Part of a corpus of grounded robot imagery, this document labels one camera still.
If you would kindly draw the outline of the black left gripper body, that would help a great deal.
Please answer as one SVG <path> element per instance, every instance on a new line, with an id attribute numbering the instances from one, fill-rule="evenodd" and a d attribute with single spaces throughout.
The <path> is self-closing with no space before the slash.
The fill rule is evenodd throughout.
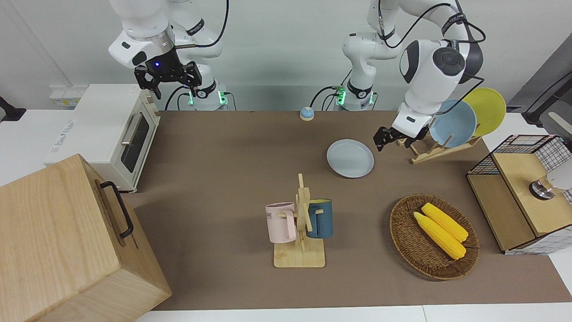
<path id="1" fill-rule="evenodd" d="M 394 141 L 402 139 L 409 141 L 414 141 L 416 139 L 416 137 L 407 136 L 406 134 L 403 134 L 402 132 L 394 129 L 393 127 L 389 128 L 380 127 L 380 131 L 381 131 L 380 144 L 393 143 Z"/>

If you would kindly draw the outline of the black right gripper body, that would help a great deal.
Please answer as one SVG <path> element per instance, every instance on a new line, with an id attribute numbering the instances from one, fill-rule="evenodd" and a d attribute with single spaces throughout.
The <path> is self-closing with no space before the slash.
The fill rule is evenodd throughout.
<path id="1" fill-rule="evenodd" d="M 159 90 L 162 82 L 178 82 L 188 88 L 202 85 L 198 64 L 195 61 L 183 64 L 177 54 L 177 47 L 135 67 L 134 75 L 141 89 Z"/>

